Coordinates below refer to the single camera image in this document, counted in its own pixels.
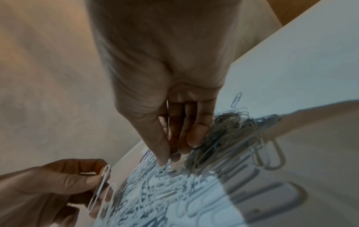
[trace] white tabletop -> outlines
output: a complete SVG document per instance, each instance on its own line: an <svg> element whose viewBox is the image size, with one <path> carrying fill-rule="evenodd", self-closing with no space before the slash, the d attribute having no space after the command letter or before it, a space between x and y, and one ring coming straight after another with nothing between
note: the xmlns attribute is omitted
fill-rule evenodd
<svg viewBox="0 0 359 227"><path fill-rule="evenodd" d="M359 99L359 1L322 0L232 64L216 111L252 117Z"/></svg>

